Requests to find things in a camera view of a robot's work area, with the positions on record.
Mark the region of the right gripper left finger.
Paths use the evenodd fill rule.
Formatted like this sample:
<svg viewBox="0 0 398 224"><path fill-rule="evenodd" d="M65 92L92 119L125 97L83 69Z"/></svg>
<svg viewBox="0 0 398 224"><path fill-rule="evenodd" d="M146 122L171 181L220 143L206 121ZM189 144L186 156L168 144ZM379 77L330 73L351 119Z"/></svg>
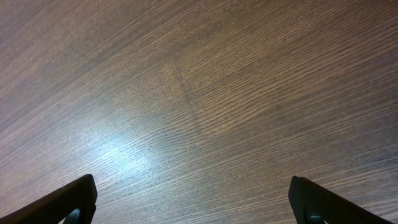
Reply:
<svg viewBox="0 0 398 224"><path fill-rule="evenodd" d="M98 193L94 178L86 174L52 193L1 218L1 223L90 224Z"/></svg>

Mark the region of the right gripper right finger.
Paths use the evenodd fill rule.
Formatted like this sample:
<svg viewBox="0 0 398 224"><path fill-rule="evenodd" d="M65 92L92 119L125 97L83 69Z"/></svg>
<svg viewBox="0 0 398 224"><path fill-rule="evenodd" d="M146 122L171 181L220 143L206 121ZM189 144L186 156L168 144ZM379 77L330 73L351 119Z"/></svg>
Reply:
<svg viewBox="0 0 398 224"><path fill-rule="evenodd" d="M298 224L392 224L304 177L292 177L288 198Z"/></svg>

